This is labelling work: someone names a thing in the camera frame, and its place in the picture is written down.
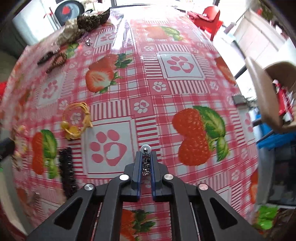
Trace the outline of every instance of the red plastic chair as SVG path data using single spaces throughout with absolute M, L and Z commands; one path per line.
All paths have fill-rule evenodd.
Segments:
M 210 6 L 207 7 L 203 14 L 206 13 L 207 17 L 209 20 L 204 20 L 199 18 L 195 13 L 193 12 L 188 12 L 187 14 L 189 15 L 190 20 L 200 29 L 205 30 L 206 28 L 209 28 L 212 30 L 211 34 L 211 41 L 213 41 L 215 34 L 217 33 L 218 30 L 218 22 L 219 22 L 219 17 L 220 17 L 220 10 L 217 6 Z

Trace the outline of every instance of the tablecloth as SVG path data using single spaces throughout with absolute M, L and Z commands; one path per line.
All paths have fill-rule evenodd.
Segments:
M 60 148 L 72 148 L 82 187 L 123 173 L 143 144 L 169 173 L 208 184 L 245 217 L 257 166 L 250 116 L 234 106 L 231 96 L 239 89 L 222 57 L 184 13 L 157 6 L 112 9 L 108 22 L 89 33 L 91 46 L 82 41 L 63 47 L 65 65 L 46 74 L 50 61 L 37 61 L 57 48 L 61 31 L 26 47 L 0 107 L 4 128 L 24 125 L 29 132 L 27 155 L 13 171 L 32 225 L 65 201 L 59 173 L 53 172 Z M 75 102 L 90 106 L 93 128 L 68 141 L 60 124 Z M 81 126 L 83 112 L 74 109 L 67 120 Z M 50 164 L 34 153 L 37 133 L 51 140 Z M 150 187 L 145 177 L 140 201 L 124 203 L 121 240 L 171 240 L 169 204 L 153 203 Z M 40 194 L 34 206 L 28 205 L 32 193 Z

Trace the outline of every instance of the yellow hair tie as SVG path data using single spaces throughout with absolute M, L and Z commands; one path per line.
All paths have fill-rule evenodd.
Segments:
M 75 107 L 81 107 L 81 109 L 83 110 L 85 117 L 83 120 L 83 127 L 82 129 L 79 131 L 79 128 L 77 126 L 70 126 L 69 122 L 66 121 L 65 118 L 65 112 L 66 110 L 70 110 L 72 108 Z M 63 121 L 61 123 L 61 127 L 63 130 L 66 131 L 66 138 L 68 140 L 75 140 L 80 138 L 81 134 L 85 131 L 85 129 L 87 127 L 93 127 L 92 123 L 91 123 L 91 113 L 89 112 L 89 107 L 86 103 L 81 102 L 81 103 L 73 103 L 70 104 L 69 106 L 67 106 L 67 108 L 63 111 L 63 115 L 62 115 Z

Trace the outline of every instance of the triangular cutout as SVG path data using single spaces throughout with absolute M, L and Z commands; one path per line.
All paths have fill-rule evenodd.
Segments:
M 215 198 L 210 198 L 218 223 L 221 229 L 227 229 L 237 224 L 237 220 L 232 216 Z
M 54 224 L 64 229 L 70 230 L 82 203 L 82 198 L 76 199 L 71 206 L 64 210 L 56 219 Z

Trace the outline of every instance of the silver chain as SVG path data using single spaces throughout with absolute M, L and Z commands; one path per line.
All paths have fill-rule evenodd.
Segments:
M 142 160 L 142 175 L 150 175 L 150 155 L 147 154 L 148 149 L 145 147 L 144 148 L 144 155 L 143 155 L 143 160 Z

